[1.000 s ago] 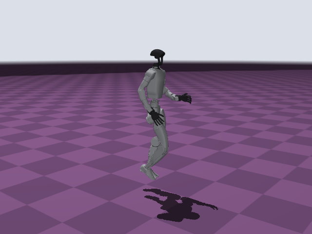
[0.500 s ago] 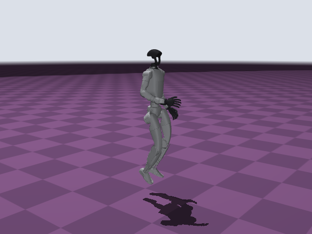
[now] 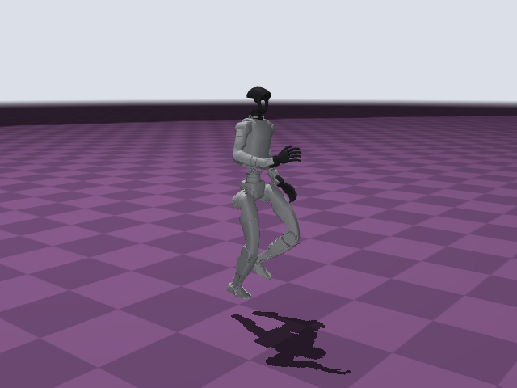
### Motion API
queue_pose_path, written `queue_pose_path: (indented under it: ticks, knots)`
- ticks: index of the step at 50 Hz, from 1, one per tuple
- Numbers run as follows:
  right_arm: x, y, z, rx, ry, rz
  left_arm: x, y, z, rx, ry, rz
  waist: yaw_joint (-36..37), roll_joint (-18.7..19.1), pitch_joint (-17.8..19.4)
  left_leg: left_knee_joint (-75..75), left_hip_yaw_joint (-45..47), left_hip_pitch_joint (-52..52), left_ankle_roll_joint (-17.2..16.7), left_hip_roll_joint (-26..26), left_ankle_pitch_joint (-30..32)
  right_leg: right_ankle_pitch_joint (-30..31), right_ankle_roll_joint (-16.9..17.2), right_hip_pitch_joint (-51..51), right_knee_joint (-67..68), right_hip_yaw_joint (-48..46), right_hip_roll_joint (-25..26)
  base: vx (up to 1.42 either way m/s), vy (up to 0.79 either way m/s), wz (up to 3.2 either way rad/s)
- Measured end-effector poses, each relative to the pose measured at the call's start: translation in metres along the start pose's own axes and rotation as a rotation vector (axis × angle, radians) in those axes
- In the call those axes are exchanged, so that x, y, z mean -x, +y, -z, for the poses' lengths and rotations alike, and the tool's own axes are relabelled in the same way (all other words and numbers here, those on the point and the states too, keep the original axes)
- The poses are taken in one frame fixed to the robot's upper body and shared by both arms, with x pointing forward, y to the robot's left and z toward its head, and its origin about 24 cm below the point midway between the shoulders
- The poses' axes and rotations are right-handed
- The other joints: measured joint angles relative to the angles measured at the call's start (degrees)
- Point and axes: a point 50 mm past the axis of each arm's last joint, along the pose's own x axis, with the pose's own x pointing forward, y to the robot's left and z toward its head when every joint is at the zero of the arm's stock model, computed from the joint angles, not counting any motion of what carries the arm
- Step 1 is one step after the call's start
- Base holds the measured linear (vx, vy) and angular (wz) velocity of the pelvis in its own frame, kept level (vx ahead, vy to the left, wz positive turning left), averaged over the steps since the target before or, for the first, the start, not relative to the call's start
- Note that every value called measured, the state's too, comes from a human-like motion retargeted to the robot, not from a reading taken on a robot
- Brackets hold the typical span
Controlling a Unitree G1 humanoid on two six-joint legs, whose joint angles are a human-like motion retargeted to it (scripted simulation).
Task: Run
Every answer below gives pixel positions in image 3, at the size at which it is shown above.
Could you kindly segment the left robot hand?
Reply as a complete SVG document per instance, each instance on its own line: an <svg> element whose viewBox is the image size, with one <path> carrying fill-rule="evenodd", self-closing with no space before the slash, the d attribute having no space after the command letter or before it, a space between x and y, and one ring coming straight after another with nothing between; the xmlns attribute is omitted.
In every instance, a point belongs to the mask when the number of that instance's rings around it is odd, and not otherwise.
<svg viewBox="0 0 517 388"><path fill-rule="evenodd" d="M297 197L297 193L295 191L295 188L289 184L289 183L285 183L284 182L284 179L281 178L279 175L276 176L276 179L280 182L278 185L276 185L277 187L281 186L281 188L283 189L283 191L288 195L289 197L289 203L293 202L296 200L296 197Z"/></svg>

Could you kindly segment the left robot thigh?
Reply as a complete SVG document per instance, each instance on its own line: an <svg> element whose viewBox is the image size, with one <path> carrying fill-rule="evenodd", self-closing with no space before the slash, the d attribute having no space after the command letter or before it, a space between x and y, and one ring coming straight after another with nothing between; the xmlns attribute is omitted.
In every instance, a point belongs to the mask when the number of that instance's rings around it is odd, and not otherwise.
<svg viewBox="0 0 517 388"><path fill-rule="evenodd" d="M288 199L272 183L265 184L264 192L264 196L260 200L264 203L271 201L272 210L288 228L284 232L284 242L289 245L296 244L300 239L300 229L296 214Z"/></svg>

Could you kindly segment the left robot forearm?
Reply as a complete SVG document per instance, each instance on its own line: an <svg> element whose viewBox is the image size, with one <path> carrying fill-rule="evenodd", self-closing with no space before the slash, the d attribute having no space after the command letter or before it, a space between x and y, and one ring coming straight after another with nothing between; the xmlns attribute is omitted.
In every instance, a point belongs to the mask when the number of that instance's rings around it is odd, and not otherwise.
<svg viewBox="0 0 517 388"><path fill-rule="evenodd" d="M271 155L272 157L272 155ZM273 184L278 185L280 182L276 179L276 176L279 175L278 171L275 167L267 168L268 176L271 178ZM280 176L281 177L281 176ZM281 177L282 178L282 177Z"/></svg>

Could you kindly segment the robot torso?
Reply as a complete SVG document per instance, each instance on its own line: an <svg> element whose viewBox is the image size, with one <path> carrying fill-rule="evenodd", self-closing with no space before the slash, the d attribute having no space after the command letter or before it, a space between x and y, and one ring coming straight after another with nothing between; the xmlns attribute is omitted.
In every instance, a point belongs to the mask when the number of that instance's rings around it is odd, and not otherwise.
<svg viewBox="0 0 517 388"><path fill-rule="evenodd" d="M251 121L251 133L248 134L246 140L246 146L242 151L247 154L253 155L258 158L268 158L270 144L271 144L271 123L270 121L258 120L258 116L251 116L249 118L245 118L243 121ZM242 164L242 167L247 167L246 164ZM250 168L250 171L246 173L246 179L241 181L241 190L248 189L249 194L251 194L254 198L254 201L262 198L264 196L265 182L260 179L260 174L262 171L256 171L256 167L247 167Z"/></svg>

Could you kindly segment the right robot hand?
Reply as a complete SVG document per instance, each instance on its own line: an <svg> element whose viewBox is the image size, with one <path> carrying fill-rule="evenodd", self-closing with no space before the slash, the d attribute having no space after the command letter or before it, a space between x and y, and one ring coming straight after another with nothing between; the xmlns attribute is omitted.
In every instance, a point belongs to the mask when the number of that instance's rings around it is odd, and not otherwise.
<svg viewBox="0 0 517 388"><path fill-rule="evenodd" d="M288 145L284 149L282 149L281 152L279 152L278 156L276 156L276 155L272 156L271 158L273 158L274 164L270 165L269 167L270 168L277 167L280 165L280 163L288 163L288 162L294 162L294 161L300 162L300 159L296 159L295 157L301 158L301 156L298 155L298 154L301 154L301 152L293 151L293 150L300 150L300 148L297 148L297 147L291 148L291 147L292 147L292 145ZM289 149L289 148L291 148L291 149ZM291 154L293 154L293 155L291 155ZM293 158L293 159L290 159L290 158Z"/></svg>

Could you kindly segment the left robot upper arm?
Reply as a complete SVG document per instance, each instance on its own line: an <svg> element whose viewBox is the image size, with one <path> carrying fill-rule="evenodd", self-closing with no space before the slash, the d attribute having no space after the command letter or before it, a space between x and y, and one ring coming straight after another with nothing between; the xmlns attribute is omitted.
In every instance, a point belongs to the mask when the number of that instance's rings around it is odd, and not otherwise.
<svg viewBox="0 0 517 388"><path fill-rule="evenodd" d="M275 131L275 126L271 123L271 136L272 136L274 131ZM271 151L269 150L268 158L270 158L270 157L271 157Z"/></svg>

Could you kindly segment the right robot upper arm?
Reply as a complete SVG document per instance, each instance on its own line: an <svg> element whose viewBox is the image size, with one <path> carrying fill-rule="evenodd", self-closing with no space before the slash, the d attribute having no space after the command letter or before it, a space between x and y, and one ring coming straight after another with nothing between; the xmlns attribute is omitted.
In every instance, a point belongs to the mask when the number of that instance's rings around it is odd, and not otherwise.
<svg viewBox="0 0 517 388"><path fill-rule="evenodd" d="M235 136L235 142L233 146L233 160L236 164L242 165L244 163L239 162L235 157L235 153L237 151L242 151L244 147L246 146L246 140L248 134L251 133L252 127L251 127L251 121L243 121L239 122L235 126L236 136ZM244 152L244 151L243 151Z"/></svg>

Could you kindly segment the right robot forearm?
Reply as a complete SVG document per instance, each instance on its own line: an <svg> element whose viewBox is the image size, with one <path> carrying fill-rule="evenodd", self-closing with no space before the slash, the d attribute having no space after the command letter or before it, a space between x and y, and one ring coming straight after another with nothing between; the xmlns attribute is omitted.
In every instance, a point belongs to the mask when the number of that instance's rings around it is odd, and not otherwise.
<svg viewBox="0 0 517 388"><path fill-rule="evenodd" d="M245 163L247 167L256 167L261 170L266 170L270 168L270 165L274 164L273 158L258 158L240 150L235 153L234 157L239 162Z"/></svg>

